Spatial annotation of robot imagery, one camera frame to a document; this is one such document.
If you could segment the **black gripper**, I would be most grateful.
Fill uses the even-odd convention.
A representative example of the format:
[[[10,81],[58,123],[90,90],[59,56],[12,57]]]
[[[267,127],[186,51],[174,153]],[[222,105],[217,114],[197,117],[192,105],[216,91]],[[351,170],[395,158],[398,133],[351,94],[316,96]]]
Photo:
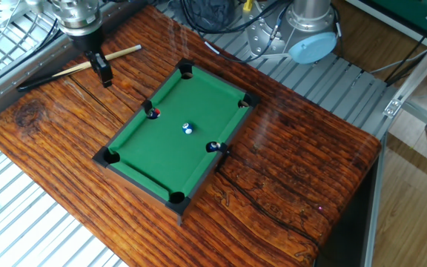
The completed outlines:
[[[102,52],[102,43],[105,40],[103,30],[96,30],[84,36],[71,36],[73,46],[85,53],[93,71],[98,74],[104,88],[112,85],[113,72],[109,61]]]

